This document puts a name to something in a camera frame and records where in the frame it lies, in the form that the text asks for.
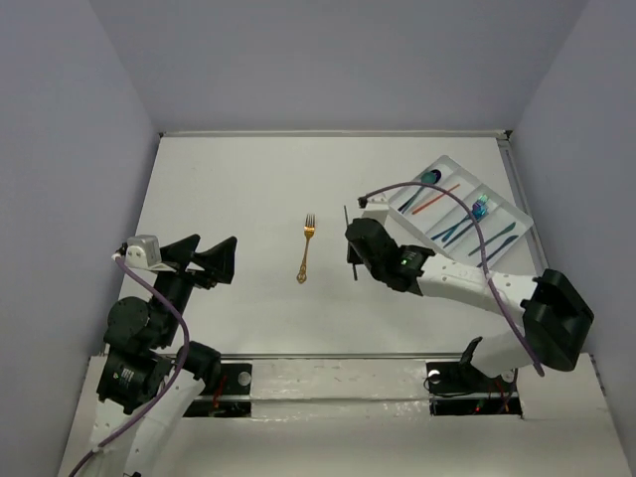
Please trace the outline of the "teal plastic spoon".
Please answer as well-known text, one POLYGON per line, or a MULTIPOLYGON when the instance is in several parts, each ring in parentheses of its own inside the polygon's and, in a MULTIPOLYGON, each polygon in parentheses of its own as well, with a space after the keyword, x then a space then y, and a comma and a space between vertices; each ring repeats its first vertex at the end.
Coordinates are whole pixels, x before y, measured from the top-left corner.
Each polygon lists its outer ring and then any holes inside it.
MULTIPOLYGON (((437 183, 437 182, 434 182, 434 179, 435 179, 434 175, 431 174, 433 170, 425 172, 420 176, 420 182, 422 184, 434 185, 437 183)), ((415 200, 418 198, 418 196, 421 194, 422 191, 423 191, 422 188, 417 188, 416 191, 397 210, 404 215, 406 211, 411 207, 411 205, 415 202, 415 200)))

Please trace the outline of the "iridescent blue fork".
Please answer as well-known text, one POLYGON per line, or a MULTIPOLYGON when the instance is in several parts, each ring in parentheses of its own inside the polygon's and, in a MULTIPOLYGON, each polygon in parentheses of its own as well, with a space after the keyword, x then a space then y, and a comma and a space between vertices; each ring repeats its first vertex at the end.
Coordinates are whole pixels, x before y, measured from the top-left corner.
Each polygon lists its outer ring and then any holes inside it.
POLYGON ((462 219, 459 223, 457 223, 456 225, 452 226, 447 232, 446 234, 442 237, 442 241, 443 242, 447 242, 451 239, 451 237, 457 232, 457 230, 463 225, 463 224, 471 224, 474 220, 479 221, 481 218, 483 218, 486 213, 488 212, 488 208, 485 204, 482 204, 478 207, 475 207, 472 209, 471 213, 468 214, 464 219, 462 219))

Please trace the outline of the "dark blue knife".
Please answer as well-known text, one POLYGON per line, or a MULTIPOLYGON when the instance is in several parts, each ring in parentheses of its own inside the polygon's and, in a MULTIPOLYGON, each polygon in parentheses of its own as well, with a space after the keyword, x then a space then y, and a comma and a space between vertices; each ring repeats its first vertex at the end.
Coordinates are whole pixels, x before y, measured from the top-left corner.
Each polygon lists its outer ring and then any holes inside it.
POLYGON ((512 235, 507 237, 496 249, 492 250, 490 253, 488 253, 486 255, 486 258, 484 260, 482 260, 479 265, 482 266, 484 263, 487 263, 489 260, 491 260, 494 256, 496 256, 500 251, 504 250, 505 248, 507 248, 510 244, 514 243, 517 240, 518 236, 517 235, 512 235))

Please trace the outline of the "teal plastic knife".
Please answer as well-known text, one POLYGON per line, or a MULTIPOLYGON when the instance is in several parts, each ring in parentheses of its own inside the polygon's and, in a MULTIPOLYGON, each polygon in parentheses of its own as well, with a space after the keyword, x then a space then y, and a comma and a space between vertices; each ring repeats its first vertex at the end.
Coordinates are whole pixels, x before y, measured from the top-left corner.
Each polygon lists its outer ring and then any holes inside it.
MULTIPOLYGON (((502 230, 500 230, 499 232, 497 232, 496 234, 494 234, 494 235, 493 235, 493 236, 491 236, 490 238, 486 239, 486 240, 484 241, 484 245, 488 245, 488 244, 490 244, 491 242, 493 242, 493 241, 495 241, 496 239, 498 239, 499 237, 507 235, 508 233, 510 233, 510 232, 511 232, 511 231, 512 231, 515 227, 516 227, 516 224, 517 224, 516 222, 511 222, 511 223, 510 223, 510 224, 508 224, 505 228, 503 228, 502 230)), ((472 255, 474 255, 474 254, 475 254, 475 253, 477 253, 480 249, 481 249, 481 246, 480 246, 480 245, 476 246, 473 250, 471 250, 471 251, 468 253, 468 256, 472 256, 472 255)))

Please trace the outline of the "iridescent green fork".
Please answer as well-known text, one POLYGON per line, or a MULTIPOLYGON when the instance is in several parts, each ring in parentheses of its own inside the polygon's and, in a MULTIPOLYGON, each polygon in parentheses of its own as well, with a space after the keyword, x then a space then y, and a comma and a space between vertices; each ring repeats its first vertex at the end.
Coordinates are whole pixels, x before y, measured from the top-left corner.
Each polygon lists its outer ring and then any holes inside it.
POLYGON ((474 211, 486 211, 489 197, 487 195, 481 195, 473 204, 472 209, 474 211))

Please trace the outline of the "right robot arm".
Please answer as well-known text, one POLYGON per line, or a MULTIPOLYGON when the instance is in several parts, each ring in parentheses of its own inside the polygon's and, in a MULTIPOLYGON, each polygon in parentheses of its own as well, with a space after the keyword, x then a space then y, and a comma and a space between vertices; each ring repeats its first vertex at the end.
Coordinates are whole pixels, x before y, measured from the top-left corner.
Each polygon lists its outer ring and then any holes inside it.
POLYGON ((479 390, 515 369, 575 369, 594 315, 569 279, 545 269, 540 276, 486 271, 430 248, 399 245, 371 218, 346 228, 348 259, 388 288, 444 298, 502 316, 508 331, 469 342, 457 366, 459 382, 479 390))

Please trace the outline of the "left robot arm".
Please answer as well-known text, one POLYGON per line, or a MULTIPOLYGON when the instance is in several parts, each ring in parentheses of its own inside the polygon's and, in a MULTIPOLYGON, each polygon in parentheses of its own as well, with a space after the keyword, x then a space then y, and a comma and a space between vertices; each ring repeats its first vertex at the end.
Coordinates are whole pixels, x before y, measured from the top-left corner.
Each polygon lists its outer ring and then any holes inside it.
POLYGON ((194 289, 232 282, 238 241, 229 237, 205 251, 199 242, 191 235, 160 245, 141 235, 114 253, 150 296, 121 298, 108 312, 90 449, 73 475, 152 475, 195 398, 222 387, 221 354, 191 340, 183 313, 194 289))

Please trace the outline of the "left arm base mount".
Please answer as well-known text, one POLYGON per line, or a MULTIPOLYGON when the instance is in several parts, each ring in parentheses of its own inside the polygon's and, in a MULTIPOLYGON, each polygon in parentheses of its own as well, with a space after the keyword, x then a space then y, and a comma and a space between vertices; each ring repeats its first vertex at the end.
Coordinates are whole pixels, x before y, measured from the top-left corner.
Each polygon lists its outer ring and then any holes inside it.
POLYGON ((251 416, 252 363, 223 362, 213 388, 205 388, 184 413, 190 418, 251 416))

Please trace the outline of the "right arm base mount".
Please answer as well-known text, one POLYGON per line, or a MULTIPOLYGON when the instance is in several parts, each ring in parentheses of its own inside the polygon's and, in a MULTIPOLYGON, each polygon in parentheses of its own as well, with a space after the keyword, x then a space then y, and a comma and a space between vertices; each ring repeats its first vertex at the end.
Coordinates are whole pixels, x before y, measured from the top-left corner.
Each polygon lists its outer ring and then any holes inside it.
POLYGON ((423 387, 432 416, 522 416, 517 369, 496 378, 460 368, 458 362, 428 362, 423 387))

